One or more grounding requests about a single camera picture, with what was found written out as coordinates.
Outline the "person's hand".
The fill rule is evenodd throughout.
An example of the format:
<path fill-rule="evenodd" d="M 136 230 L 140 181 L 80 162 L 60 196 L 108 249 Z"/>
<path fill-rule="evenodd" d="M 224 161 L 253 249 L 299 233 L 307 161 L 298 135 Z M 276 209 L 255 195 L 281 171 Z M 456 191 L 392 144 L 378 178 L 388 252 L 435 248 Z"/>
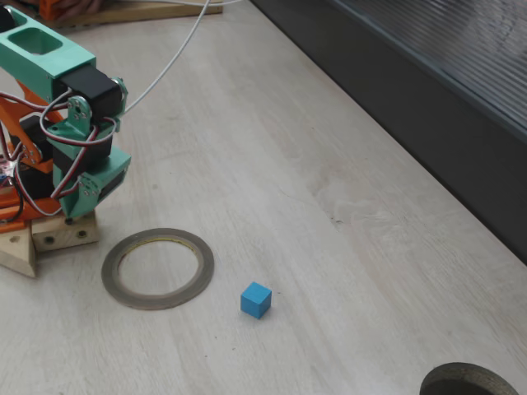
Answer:
<path fill-rule="evenodd" d="M 97 13 L 103 5 L 102 0 L 59 1 L 55 7 L 60 10 L 59 20 L 68 20 L 75 16 Z"/>

